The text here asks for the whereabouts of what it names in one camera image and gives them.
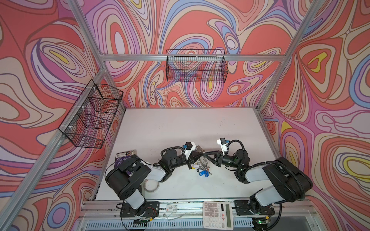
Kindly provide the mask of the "white calculator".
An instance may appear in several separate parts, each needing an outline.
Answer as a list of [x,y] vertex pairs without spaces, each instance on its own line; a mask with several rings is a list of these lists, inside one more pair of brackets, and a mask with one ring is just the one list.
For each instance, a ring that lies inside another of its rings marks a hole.
[[202,207],[203,227],[220,231],[232,231],[234,220],[229,202],[204,201]]

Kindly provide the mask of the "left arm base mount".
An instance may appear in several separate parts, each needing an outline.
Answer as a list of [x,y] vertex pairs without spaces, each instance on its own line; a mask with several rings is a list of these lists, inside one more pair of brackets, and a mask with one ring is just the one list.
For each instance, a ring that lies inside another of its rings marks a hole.
[[143,218],[151,219],[159,215],[159,201],[145,201],[138,209],[133,209],[128,203],[122,202],[116,205],[120,210],[121,218]]

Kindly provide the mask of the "white tape roll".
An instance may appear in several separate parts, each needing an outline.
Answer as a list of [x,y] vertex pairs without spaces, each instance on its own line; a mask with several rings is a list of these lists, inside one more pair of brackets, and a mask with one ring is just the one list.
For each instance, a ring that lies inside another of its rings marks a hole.
[[144,190],[148,193],[153,193],[160,187],[160,183],[155,180],[145,180]]

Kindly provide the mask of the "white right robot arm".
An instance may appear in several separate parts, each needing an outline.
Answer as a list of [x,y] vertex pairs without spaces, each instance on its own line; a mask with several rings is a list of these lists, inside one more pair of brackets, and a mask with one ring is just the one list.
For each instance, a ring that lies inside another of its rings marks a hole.
[[251,195],[245,206],[236,206],[236,211],[260,215],[272,204],[281,205],[304,200],[312,189],[311,179],[284,157],[250,165],[249,154],[240,140],[217,141],[220,151],[205,152],[203,156],[214,165],[232,167],[236,179],[243,184],[269,181],[271,186]]

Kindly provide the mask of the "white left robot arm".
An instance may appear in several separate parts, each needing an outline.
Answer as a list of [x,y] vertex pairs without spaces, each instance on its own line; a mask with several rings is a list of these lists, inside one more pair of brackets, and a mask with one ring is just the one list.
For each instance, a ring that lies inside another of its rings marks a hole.
[[143,213],[147,208],[146,199],[139,187],[144,181],[165,182],[176,168],[187,166],[192,169],[191,165],[203,155],[192,142],[162,150],[161,159],[155,164],[149,164],[138,155],[132,155],[106,173],[105,181],[120,200],[130,205],[137,213]]

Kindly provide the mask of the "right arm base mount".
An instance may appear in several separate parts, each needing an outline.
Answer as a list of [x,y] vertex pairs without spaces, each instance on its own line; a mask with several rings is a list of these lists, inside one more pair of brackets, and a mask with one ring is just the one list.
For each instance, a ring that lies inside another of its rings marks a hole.
[[255,231],[270,231],[276,227],[282,216],[282,205],[279,205],[277,218],[271,221],[275,215],[275,209],[272,204],[267,206],[260,205],[254,200],[236,200],[232,207],[238,216],[254,215],[252,218],[253,229]]

